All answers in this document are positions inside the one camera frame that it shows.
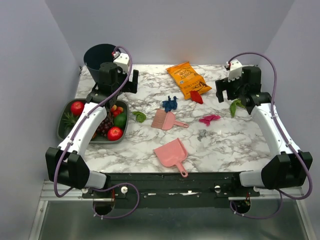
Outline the green paper scrap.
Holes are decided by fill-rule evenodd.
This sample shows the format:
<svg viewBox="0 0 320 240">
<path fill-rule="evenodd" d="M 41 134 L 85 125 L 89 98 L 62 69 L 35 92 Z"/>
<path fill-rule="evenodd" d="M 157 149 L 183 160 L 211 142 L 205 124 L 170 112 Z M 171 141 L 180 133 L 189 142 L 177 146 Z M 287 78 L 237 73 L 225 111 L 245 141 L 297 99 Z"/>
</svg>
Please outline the green paper scrap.
<svg viewBox="0 0 320 240">
<path fill-rule="evenodd" d="M 246 108 L 246 107 L 242 104 L 242 102 L 241 102 L 240 99 L 234 100 L 234 101 L 230 104 L 230 106 L 229 106 L 229 111 L 230 111 L 230 115 L 231 115 L 232 118 L 235 117 L 237 108 L 242 108 L 242 109 L 245 109 L 245 108 Z"/>
<path fill-rule="evenodd" d="M 143 123 L 147 119 L 147 116 L 143 112 L 133 111 L 132 114 L 135 116 L 135 120 L 139 123 Z"/>
</svg>

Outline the white paper scrap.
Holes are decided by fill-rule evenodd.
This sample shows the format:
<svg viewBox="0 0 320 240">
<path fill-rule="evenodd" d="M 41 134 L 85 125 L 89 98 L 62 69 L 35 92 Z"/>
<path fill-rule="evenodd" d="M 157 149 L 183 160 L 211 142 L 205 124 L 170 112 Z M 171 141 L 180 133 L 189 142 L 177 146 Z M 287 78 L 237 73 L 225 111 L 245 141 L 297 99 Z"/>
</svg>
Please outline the white paper scrap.
<svg viewBox="0 0 320 240">
<path fill-rule="evenodd" d="M 151 113 L 159 108 L 159 105 L 157 103 L 150 103 L 145 107 L 145 111 L 147 113 Z"/>
</svg>

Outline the magenta paper scrap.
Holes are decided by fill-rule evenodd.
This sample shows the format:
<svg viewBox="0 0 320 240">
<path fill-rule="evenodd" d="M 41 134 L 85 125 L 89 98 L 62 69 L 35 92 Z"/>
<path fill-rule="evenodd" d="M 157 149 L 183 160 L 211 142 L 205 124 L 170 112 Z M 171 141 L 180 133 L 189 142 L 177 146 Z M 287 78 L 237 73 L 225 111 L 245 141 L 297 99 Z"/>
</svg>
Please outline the magenta paper scrap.
<svg viewBox="0 0 320 240">
<path fill-rule="evenodd" d="M 215 114 L 212 114 L 212 115 L 207 115 L 207 116 L 203 116 L 202 118 L 200 118 L 198 121 L 200 123 L 203 123 L 205 124 L 207 127 L 210 126 L 211 122 L 212 121 L 217 121 L 219 120 L 221 117 L 219 115 L 215 115 Z"/>
</svg>

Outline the red paper scrap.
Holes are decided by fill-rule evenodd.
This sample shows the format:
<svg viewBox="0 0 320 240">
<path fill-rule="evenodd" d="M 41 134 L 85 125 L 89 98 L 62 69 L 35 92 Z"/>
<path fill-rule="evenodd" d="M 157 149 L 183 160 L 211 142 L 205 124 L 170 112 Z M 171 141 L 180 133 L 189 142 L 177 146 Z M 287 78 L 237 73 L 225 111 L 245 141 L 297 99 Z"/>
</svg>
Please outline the red paper scrap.
<svg viewBox="0 0 320 240">
<path fill-rule="evenodd" d="M 194 91 L 194 90 L 190 91 L 190 98 L 191 98 L 191 100 L 193 102 L 196 102 L 198 104 L 203 104 L 204 103 L 203 99 L 202 99 L 202 97 L 201 97 L 201 95 L 199 94 L 198 91 Z"/>
</svg>

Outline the grey paper scrap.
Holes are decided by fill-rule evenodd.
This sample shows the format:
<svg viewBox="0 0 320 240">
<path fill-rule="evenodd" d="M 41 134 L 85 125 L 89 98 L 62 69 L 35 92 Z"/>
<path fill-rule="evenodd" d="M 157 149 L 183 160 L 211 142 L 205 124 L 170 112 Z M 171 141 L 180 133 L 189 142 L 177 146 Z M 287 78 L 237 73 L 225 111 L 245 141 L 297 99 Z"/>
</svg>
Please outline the grey paper scrap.
<svg viewBox="0 0 320 240">
<path fill-rule="evenodd" d="M 208 131 L 205 130 L 205 129 L 201 129 L 201 130 L 199 130 L 199 132 L 198 132 L 197 139 L 198 139 L 199 142 L 201 142 L 202 139 L 203 139 L 203 138 L 206 138 L 207 136 L 208 136 Z"/>
</svg>

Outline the pink hand brush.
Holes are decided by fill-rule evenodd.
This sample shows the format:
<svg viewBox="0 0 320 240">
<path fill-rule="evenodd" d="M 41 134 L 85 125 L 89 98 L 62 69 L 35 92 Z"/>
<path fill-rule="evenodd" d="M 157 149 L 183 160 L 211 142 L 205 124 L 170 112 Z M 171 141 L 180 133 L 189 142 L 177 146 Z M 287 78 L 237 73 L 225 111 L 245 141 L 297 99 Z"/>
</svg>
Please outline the pink hand brush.
<svg viewBox="0 0 320 240">
<path fill-rule="evenodd" d="M 156 110 L 155 116 L 151 124 L 152 128 L 168 131 L 172 129 L 174 126 L 179 126 L 183 128 L 189 127 L 187 123 L 177 121 L 175 114 L 171 111 L 165 112 L 162 109 Z"/>
</svg>

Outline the pink dustpan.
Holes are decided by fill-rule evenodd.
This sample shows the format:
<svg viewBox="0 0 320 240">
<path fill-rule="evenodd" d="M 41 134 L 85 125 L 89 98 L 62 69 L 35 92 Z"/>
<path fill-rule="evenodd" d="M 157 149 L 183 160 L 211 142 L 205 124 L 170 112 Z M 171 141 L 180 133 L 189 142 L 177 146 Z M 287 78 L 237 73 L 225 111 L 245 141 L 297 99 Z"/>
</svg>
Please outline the pink dustpan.
<svg viewBox="0 0 320 240">
<path fill-rule="evenodd" d="M 188 177 L 188 172 L 183 166 L 188 152 L 179 138 L 154 149 L 154 153 L 164 167 L 176 166 L 182 177 Z"/>
</svg>

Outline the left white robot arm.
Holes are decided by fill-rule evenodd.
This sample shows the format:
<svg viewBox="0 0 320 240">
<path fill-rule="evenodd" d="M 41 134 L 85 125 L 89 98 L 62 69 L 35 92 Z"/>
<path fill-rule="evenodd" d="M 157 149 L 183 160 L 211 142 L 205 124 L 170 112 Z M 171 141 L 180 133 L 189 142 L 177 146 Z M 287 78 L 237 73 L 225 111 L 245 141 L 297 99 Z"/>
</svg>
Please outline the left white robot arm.
<svg viewBox="0 0 320 240">
<path fill-rule="evenodd" d="M 93 188 L 101 198 L 110 194 L 111 185 L 106 174 L 90 170 L 83 156 L 95 130 L 107 117 L 119 93 L 137 92 L 138 74 L 131 61 L 123 67 L 115 61 L 101 64 L 98 82 L 87 96 L 78 121 L 57 148 L 50 147 L 45 153 L 49 179 L 53 182 L 57 197 L 63 197 L 58 192 L 58 184 L 70 189 Z"/>
</svg>

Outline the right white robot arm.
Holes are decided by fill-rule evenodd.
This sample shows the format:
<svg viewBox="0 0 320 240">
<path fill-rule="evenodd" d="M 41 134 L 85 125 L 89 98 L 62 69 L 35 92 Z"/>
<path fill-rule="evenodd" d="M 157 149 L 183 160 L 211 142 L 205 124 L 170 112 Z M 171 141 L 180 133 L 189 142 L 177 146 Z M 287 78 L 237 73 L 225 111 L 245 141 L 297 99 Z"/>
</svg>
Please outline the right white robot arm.
<svg viewBox="0 0 320 240">
<path fill-rule="evenodd" d="M 313 158 L 294 143 L 276 107 L 271 105 L 271 95 L 261 91 L 261 69 L 242 66 L 236 61 L 230 63 L 227 70 L 228 77 L 215 82 L 218 101 L 224 101 L 224 91 L 228 100 L 239 99 L 258 124 L 271 153 L 271 160 L 261 170 L 241 172 L 239 178 L 230 183 L 230 191 L 241 196 L 248 187 L 274 190 L 302 186 L 307 177 L 302 164 L 310 168 Z"/>
</svg>

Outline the dark grey waste bin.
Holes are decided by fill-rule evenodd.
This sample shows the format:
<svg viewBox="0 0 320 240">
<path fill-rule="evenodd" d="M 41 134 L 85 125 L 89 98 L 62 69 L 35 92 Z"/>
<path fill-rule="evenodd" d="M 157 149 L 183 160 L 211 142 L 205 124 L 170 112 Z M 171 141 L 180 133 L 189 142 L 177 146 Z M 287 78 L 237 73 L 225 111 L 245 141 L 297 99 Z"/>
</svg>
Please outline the dark grey waste bin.
<svg viewBox="0 0 320 240">
<path fill-rule="evenodd" d="M 111 63 L 117 66 L 114 63 L 113 57 L 113 51 L 115 48 L 115 45 L 102 43 L 91 47 L 85 52 L 83 56 L 83 61 L 95 83 L 98 83 L 100 80 L 99 70 L 101 64 Z"/>
</svg>

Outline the green lime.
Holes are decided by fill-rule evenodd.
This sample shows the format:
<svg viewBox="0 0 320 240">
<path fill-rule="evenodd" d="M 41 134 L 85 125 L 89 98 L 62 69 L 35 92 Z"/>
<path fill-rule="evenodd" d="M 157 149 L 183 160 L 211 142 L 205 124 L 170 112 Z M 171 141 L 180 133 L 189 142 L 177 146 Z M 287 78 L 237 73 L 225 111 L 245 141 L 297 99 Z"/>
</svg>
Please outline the green lime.
<svg viewBox="0 0 320 240">
<path fill-rule="evenodd" d="M 124 129 L 126 124 L 127 124 L 127 114 L 124 112 L 118 114 L 113 120 L 113 125 L 121 129 Z"/>
</svg>

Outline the red apple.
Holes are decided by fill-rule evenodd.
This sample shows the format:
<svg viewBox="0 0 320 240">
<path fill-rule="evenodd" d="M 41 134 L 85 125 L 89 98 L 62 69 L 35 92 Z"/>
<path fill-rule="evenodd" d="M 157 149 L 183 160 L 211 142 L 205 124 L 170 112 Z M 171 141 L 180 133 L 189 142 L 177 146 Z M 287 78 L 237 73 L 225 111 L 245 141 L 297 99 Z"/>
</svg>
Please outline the red apple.
<svg viewBox="0 0 320 240">
<path fill-rule="evenodd" d="M 75 101 L 70 106 L 70 112 L 75 116 L 80 116 L 84 110 L 84 103 L 81 101 Z"/>
<path fill-rule="evenodd" d="M 117 141 L 123 136 L 124 132 L 121 128 L 113 126 L 107 132 L 107 139 L 109 141 Z"/>
</svg>

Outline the dark grape bunch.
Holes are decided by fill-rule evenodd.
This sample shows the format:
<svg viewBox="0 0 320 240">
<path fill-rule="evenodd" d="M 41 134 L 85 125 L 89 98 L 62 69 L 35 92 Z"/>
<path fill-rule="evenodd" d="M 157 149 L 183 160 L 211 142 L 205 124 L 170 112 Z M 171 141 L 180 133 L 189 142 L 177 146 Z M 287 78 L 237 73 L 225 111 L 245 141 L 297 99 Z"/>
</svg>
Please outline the dark grape bunch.
<svg viewBox="0 0 320 240">
<path fill-rule="evenodd" d="M 112 116 L 107 116 L 97 127 L 96 133 L 103 136 L 107 137 L 109 130 L 114 126 L 113 123 L 113 117 Z"/>
</svg>

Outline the red apple front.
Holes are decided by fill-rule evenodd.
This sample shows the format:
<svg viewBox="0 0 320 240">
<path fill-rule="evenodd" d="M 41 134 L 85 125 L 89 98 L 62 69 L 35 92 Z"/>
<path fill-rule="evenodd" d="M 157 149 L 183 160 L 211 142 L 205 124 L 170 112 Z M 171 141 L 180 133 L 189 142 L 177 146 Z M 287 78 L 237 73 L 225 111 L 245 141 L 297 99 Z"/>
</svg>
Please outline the red apple front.
<svg viewBox="0 0 320 240">
<path fill-rule="evenodd" d="M 124 132 L 121 128 L 113 126 L 107 132 L 107 139 L 109 141 L 117 141 L 123 136 Z"/>
</svg>

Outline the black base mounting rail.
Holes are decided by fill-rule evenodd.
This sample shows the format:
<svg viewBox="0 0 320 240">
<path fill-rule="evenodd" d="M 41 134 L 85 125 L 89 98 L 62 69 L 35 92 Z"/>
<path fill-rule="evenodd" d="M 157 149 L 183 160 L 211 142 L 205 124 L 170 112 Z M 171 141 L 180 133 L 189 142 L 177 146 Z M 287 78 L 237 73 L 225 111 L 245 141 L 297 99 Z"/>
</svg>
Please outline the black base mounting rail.
<svg viewBox="0 0 320 240">
<path fill-rule="evenodd" d="M 179 173 L 109 173 L 102 188 L 86 186 L 86 175 L 69 177 L 68 171 L 58 174 L 59 184 L 84 189 L 82 197 L 92 199 L 99 208 L 225 208 L 229 198 L 241 200 L 258 197 L 252 187 L 243 187 L 237 172 L 192 172 L 184 178 Z"/>
</svg>

